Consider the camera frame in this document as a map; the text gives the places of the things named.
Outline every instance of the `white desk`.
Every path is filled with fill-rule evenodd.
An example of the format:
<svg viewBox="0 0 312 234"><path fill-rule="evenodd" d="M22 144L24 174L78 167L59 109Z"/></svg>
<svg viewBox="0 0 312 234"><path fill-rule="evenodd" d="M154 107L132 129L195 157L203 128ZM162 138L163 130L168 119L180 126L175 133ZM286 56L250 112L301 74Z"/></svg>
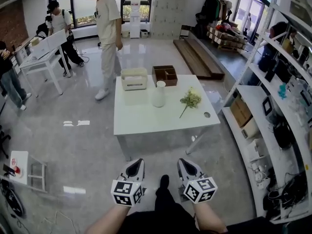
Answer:
<svg viewBox="0 0 312 234"><path fill-rule="evenodd" d="M131 160L131 150L125 139L127 135L209 127L220 123L197 77L194 75L178 75L177 77L177 86L165 87L166 104L161 108L154 107L151 103L151 96L156 89L152 76L148 76L145 90L134 91L124 91L121 77L117 77L114 135L117 136L127 161ZM194 87L201 94L202 101L198 108L187 108L183 116L179 118L185 108L185 104L182 104L180 99L190 87ZM204 115L205 112L210 114L209 118ZM207 128L201 131L201 134L187 149L187 154L194 150L206 131Z"/></svg>
<svg viewBox="0 0 312 234"><path fill-rule="evenodd" d="M29 162L29 157L31 157L33 160L37 161L38 163L41 164L41 176L39 175L32 175L31 174L31 162ZM46 193L47 191L45 190L45 167L46 164L35 159L34 157L32 157L31 155L29 155L29 153L27 151L12 151L11 152L11 156L10 156L10 168L14 169L15 166L18 166L22 172L22 176L19 177L18 175L16 176L12 176L10 175L9 178L10 180L17 182L17 183L21 183L24 186L32 189L32 190L36 190L39 192L43 192ZM42 188L36 188L31 186L31 178L38 178L42 180Z"/></svg>
<svg viewBox="0 0 312 234"><path fill-rule="evenodd" d="M59 50L60 55L55 55L56 51ZM63 63L64 63L64 67L65 70L67 72L67 76L70 77L71 74L68 70L65 58L64 58L64 54L62 51L61 46L59 48L56 48L54 50L52 50L50 53L46 54L45 56L41 57L40 59L33 59L33 55L30 54L24 61L23 63L19 66L19 68L21 69L23 75L25 76L25 79L29 85L29 87L31 88L32 92L34 95L36 95L36 97L38 97L38 93L34 91L34 89L32 88L32 86L30 85L29 80L27 79L27 75L31 74L31 73L35 73L35 72L40 72L40 71L44 71L44 70L48 70L50 73L50 76L52 78L52 81L55 85L55 87L58 90L58 93L60 95L63 94L63 91L61 90L60 86L59 86L59 82L57 80L57 78L55 77L55 74L53 72L53 68L57 65L57 63L59 62L59 59L62 58Z"/></svg>

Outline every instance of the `white sneaker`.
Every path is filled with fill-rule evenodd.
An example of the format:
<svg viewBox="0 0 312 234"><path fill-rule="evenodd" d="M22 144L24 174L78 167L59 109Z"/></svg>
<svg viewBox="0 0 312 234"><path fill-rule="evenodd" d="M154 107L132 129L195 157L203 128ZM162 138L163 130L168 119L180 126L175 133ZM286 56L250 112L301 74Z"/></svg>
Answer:
<svg viewBox="0 0 312 234"><path fill-rule="evenodd" d="M109 90L104 90L104 89L100 89L98 94L96 95L95 99L96 100L102 100L104 99L106 96L108 96L110 94L111 91Z"/></svg>
<svg viewBox="0 0 312 234"><path fill-rule="evenodd" d="M27 100L31 96L31 93L26 94L26 98L24 100Z"/></svg>

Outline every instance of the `chair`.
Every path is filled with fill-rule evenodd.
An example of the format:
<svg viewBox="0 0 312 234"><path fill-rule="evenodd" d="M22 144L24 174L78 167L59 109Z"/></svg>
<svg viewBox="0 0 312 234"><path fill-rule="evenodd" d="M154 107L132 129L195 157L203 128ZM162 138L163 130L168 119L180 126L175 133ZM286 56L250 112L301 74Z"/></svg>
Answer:
<svg viewBox="0 0 312 234"><path fill-rule="evenodd" d="M1 149L1 151L4 153L4 156L6 157L6 158L9 158L9 155L8 154L6 154L6 152L4 151L4 149L3 149L3 143L4 143L4 141L6 140L6 139L11 139L11 136L10 135L4 135L4 132L3 131L1 131L0 132L0 149Z"/></svg>

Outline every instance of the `shoe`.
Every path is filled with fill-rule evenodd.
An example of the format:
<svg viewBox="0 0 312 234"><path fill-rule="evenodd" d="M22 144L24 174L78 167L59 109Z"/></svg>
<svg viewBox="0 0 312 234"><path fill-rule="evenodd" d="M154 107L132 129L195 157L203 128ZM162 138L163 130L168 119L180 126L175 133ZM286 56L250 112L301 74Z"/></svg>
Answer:
<svg viewBox="0 0 312 234"><path fill-rule="evenodd" d="M106 96L108 96L110 94L111 91L109 90L104 90L104 89L100 89L98 94L95 96L96 100L102 100L104 99Z"/></svg>
<svg viewBox="0 0 312 234"><path fill-rule="evenodd" d="M64 71L63 76L64 76L64 77L67 76L66 70Z"/></svg>
<svg viewBox="0 0 312 234"><path fill-rule="evenodd" d="M168 186L169 186L169 176L165 174L160 179L159 188L167 189Z"/></svg>
<svg viewBox="0 0 312 234"><path fill-rule="evenodd" d="M31 93L26 94L26 98L24 100L27 100L31 96Z"/></svg>

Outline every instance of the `glossy floor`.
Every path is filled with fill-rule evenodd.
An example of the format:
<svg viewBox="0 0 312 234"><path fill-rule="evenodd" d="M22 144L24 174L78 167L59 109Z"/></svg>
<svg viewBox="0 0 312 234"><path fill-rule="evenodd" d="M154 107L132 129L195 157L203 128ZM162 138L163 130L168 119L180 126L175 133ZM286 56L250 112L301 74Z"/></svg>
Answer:
<svg viewBox="0 0 312 234"><path fill-rule="evenodd" d="M47 163L46 185L48 194L36 193L21 186L15 190L21 199L26 217L22 222L32 234L49 233L56 211L73 220L77 233L113 206L110 195L112 180L126 164L117 139L113 135L114 92L103 101L94 96L102 85L100 68L101 50L98 39L81 40L77 48L90 60L84 67L73 65L71 78L63 78L61 68L55 68L61 88L59 96L53 83L43 82L40 74L29 76L39 97L31 97L26 111L15 108L8 100L0 116L0 124L12 139L6 150L27 150ZM122 68L145 67L149 74L152 66L173 65L178 74L191 74L172 41L153 39L124 40L119 52ZM25 89L23 77L20 77ZM227 92L222 82L201 81L216 111L221 108ZM254 203L245 167L231 130L222 115L221 124L211 127L198 149L189 156L185 150L198 130L173 131L127 137L136 150L134 157L146 163L145 187L148 188L134 211L152 210L158 179L170 176L170 190L180 202L180 186L176 169L177 160L188 158L201 166L218 185L210 202L226 224L234 224L254 217ZM1 154L1 161L7 162ZM18 229L11 218L3 197L1 212ZM190 213L190 202L182 204ZM70 220L58 216L53 233L73 233Z"/></svg>

